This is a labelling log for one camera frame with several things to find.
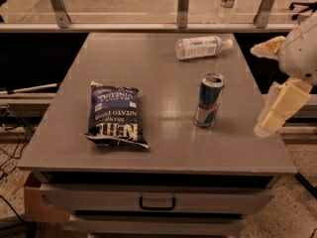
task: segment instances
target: cable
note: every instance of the cable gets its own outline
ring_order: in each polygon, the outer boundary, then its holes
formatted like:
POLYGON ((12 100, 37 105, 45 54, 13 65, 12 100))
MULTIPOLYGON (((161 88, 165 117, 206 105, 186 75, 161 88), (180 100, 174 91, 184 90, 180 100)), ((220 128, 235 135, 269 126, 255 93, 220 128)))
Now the cable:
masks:
POLYGON ((18 217, 18 219, 21 221, 21 223, 23 223, 26 228, 27 227, 27 223, 20 217, 20 215, 18 214, 18 212, 13 208, 13 206, 10 204, 10 202, 8 202, 8 200, 6 198, 4 198, 1 194, 0 194, 0 198, 6 203, 8 204, 8 206, 13 210, 13 212, 16 214, 16 216, 18 217))
POLYGON ((314 232, 311 234, 310 238, 316 238, 317 237, 317 228, 314 229, 314 232))
POLYGON ((19 137, 19 135, 15 134, 15 133, 13 133, 11 131, 7 131, 7 132, 15 135, 18 138, 18 144, 15 147, 15 150, 14 150, 12 155, 9 155, 6 151, 4 151, 3 149, 0 148, 0 151, 2 151, 6 156, 9 157, 9 159, 7 161, 5 161, 4 163, 2 163, 1 166, 0 166, 0 172, 2 173, 2 174, 0 174, 0 180, 2 178, 7 177, 8 174, 11 173, 17 167, 17 165, 15 165, 14 168, 12 168, 10 171, 6 172, 5 171, 5 168, 6 168, 5 165, 8 164, 11 160, 19 160, 21 158, 21 156, 22 156, 22 152, 23 152, 24 148, 28 145, 28 143, 25 142, 24 146, 21 148, 21 150, 19 152, 19 156, 15 157, 15 155, 17 153, 17 150, 18 150, 18 147, 20 145, 20 137, 19 137))
POLYGON ((0 228, 0 232, 1 231, 6 231, 6 230, 9 230, 9 229, 12 229, 12 228, 16 228, 16 227, 19 227, 19 226, 25 226, 25 224, 19 223, 19 224, 15 224, 15 225, 11 225, 11 226, 6 226, 6 227, 3 227, 3 228, 0 228))

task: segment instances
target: red bull can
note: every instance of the red bull can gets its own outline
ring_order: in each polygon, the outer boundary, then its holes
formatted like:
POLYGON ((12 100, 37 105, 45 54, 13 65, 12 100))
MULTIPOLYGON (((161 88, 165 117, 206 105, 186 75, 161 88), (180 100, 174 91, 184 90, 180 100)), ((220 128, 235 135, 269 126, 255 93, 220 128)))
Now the red bull can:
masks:
POLYGON ((207 72, 202 75, 195 115, 198 127, 208 129, 213 126, 225 84, 226 79, 222 74, 207 72))

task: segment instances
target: drawer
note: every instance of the drawer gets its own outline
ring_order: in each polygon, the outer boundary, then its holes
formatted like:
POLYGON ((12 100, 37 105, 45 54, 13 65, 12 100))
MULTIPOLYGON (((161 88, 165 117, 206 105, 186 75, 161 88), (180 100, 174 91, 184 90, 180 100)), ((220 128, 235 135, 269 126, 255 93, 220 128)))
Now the drawer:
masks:
POLYGON ((88 234, 87 238, 228 238, 228 236, 210 235, 156 235, 153 234, 88 234))
POLYGON ((42 184, 43 196, 70 211, 257 213, 272 190, 250 188, 42 184))
POLYGON ((188 217, 71 215, 71 223, 84 233, 236 236, 244 219, 188 217))

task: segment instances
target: cardboard box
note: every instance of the cardboard box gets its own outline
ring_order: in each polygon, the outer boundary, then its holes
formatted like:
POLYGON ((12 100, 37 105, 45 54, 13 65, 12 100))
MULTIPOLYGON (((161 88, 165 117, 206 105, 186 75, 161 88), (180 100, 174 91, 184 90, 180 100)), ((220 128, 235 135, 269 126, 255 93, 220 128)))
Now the cardboard box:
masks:
POLYGON ((24 173, 25 220, 34 222, 66 222, 70 213, 43 201, 41 182, 31 172, 24 173))

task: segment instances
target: water bottle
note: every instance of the water bottle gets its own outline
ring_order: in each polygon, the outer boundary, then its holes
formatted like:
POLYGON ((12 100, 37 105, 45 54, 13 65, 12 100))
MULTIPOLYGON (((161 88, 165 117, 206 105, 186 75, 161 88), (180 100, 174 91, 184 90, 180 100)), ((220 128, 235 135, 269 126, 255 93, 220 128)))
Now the water bottle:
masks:
POLYGON ((179 60, 217 56, 233 46, 232 40, 221 40, 218 36, 180 39, 175 44, 179 60))
POLYGON ((234 12, 236 0, 221 0, 217 24, 219 27, 227 27, 234 12))

